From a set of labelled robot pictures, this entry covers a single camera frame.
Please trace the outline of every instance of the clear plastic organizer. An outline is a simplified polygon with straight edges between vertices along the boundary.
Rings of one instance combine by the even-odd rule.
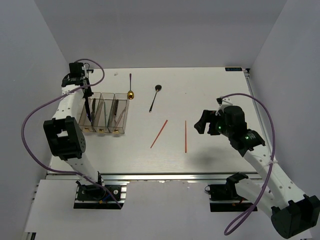
[[[124,134],[129,110],[127,93],[94,92],[88,98],[91,121],[82,106],[79,127],[83,132]]]

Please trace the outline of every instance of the tabletop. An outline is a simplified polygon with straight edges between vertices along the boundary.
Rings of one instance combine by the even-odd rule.
[[[216,98],[250,94],[242,71],[226,71],[224,67],[105,69],[105,79],[92,91],[127,93],[130,73],[134,99],[129,103],[125,134],[84,133],[86,154],[96,170],[103,174],[255,172],[227,137],[198,134],[194,129],[203,110],[219,107]],[[95,69],[89,75],[90,82],[101,76],[102,72]],[[156,85],[161,85],[162,90],[149,113]],[[248,128],[263,136],[252,100],[245,96],[230,99],[243,109]],[[51,158],[50,166],[72,170],[58,157]]]

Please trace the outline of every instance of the white panel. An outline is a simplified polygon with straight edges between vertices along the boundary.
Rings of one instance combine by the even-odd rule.
[[[288,0],[251,70],[253,92],[274,120],[279,164],[318,198],[319,40],[320,2]],[[311,232],[320,239],[319,224]]]
[[[286,0],[36,0],[68,62],[251,67]]]
[[[227,137],[198,134],[194,129],[203,110],[218,109],[216,98],[249,93],[242,71],[226,72],[222,67],[107,69],[105,80],[92,90],[127,93],[129,73],[135,97],[129,104],[125,134],[85,134],[86,154],[100,173],[255,172],[231,147]],[[100,78],[101,71],[96,70],[90,81],[94,83]],[[162,90],[149,113],[157,84],[162,85]],[[252,100],[244,96],[233,96],[231,100],[245,112],[248,128],[261,134]],[[165,128],[150,149],[166,120]],[[71,170],[58,157],[51,166]]]
[[[73,209],[76,184],[42,180],[26,226],[36,240],[220,240],[239,213],[210,212],[205,183],[131,182],[122,210]],[[253,212],[229,240],[282,240],[270,219]],[[305,231],[291,240],[309,238]]]
[[[33,0],[1,1],[0,55],[0,238],[20,240],[36,184],[45,176],[24,149],[20,128],[31,110],[61,94],[68,65]],[[45,164],[50,151],[42,125],[55,107],[26,126],[26,140]]]

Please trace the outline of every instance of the spoon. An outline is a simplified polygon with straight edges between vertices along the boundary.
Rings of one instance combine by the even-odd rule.
[[[130,77],[130,91],[128,91],[128,99],[132,100],[132,99],[134,99],[135,94],[133,91],[131,91],[131,73],[129,74],[129,77]]]
[[[154,95],[154,98],[153,98],[153,101],[152,101],[152,104],[151,104],[151,107],[149,109],[149,113],[151,113],[152,111],[152,107],[154,106],[154,102],[155,102],[155,99],[156,99],[156,96],[157,96],[157,93],[162,89],[162,86],[161,85],[157,85],[155,86],[155,95]]]

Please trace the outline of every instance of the wall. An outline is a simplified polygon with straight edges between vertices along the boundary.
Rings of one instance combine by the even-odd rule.
[[[251,69],[253,92],[273,117],[280,165],[308,195],[318,198],[319,13],[317,0],[288,0]],[[311,233],[320,239],[320,223]]]
[[[36,184],[45,176],[27,154],[20,136],[23,119],[61,94],[68,65],[33,0],[5,0],[0,8],[1,66],[1,239],[19,240]],[[26,137],[40,160],[49,163],[43,121],[55,106],[30,119]]]
[[[35,0],[65,59],[251,67],[286,0]]]

